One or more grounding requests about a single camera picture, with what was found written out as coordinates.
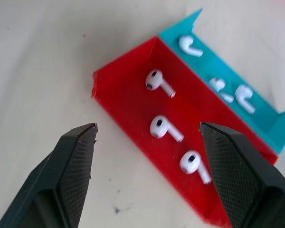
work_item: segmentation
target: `table surface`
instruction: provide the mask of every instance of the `table surface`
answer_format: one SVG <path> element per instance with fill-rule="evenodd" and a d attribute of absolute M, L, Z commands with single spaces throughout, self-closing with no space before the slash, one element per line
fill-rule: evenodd
<path fill-rule="evenodd" d="M 96 122 L 80 228 L 209 227 L 90 99 L 95 70 L 200 7 L 196 34 L 285 110 L 285 0 L 0 0 L 0 218 L 60 136 Z"/>

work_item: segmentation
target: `white earbud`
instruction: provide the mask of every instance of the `white earbud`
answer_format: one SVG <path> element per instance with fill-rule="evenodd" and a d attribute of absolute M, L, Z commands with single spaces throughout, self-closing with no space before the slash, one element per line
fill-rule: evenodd
<path fill-rule="evenodd" d="M 221 78 L 217 78 L 217 77 L 214 77 L 210 80 L 210 85 L 217 91 L 219 92 L 220 90 L 222 90 L 223 88 L 225 88 L 225 85 L 226 85 L 226 82 L 221 79 Z M 228 103 L 232 103 L 233 100 L 234 100 L 234 97 L 229 95 L 229 94 L 226 94 L 226 93 L 219 93 L 225 101 L 227 101 Z"/>
<path fill-rule="evenodd" d="M 226 82 L 223 79 L 217 77 L 212 78 L 209 83 L 217 92 L 222 90 L 226 85 Z"/>
<path fill-rule="evenodd" d="M 210 184 L 212 181 L 212 178 L 197 151 L 188 151 L 185 153 L 180 160 L 180 168 L 186 174 L 192 174 L 197 170 L 204 184 Z"/>
<path fill-rule="evenodd" d="M 190 35 L 181 36 L 179 40 L 180 49 L 188 55 L 201 57 L 203 55 L 203 51 L 190 47 L 193 44 L 193 37 Z"/>
<path fill-rule="evenodd" d="M 184 139 L 184 135 L 166 117 L 158 115 L 150 125 L 150 133 L 156 138 L 162 138 L 167 132 L 179 143 Z"/>
<path fill-rule="evenodd" d="M 175 90 L 163 79 L 162 72 L 160 70 L 151 71 L 146 79 L 146 87 L 149 90 L 157 89 L 162 87 L 163 90 L 168 94 L 169 97 L 175 96 Z"/>
<path fill-rule="evenodd" d="M 256 109 L 246 99 L 250 99 L 253 95 L 253 91 L 246 85 L 240 85 L 236 90 L 237 102 L 249 113 L 253 114 Z"/>

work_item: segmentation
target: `red plastic tray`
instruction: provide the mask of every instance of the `red plastic tray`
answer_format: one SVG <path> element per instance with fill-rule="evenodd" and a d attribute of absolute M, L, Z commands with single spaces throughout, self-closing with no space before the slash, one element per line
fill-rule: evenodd
<path fill-rule="evenodd" d="M 176 90 L 174 98 L 169 98 L 161 88 L 146 89 L 146 77 L 153 69 L 163 72 L 164 78 Z M 197 172 L 185 174 L 179 167 L 180 159 L 188 150 L 197 150 L 209 170 L 199 132 L 201 121 L 225 125 L 244 133 L 274 164 L 277 156 L 272 150 L 158 37 L 94 72 L 93 77 L 92 96 L 195 211 L 208 223 L 231 227 L 214 184 L 204 185 Z M 151 136 L 151 121 L 160 114 L 185 135 L 181 143 L 169 134 L 161 139 Z"/>

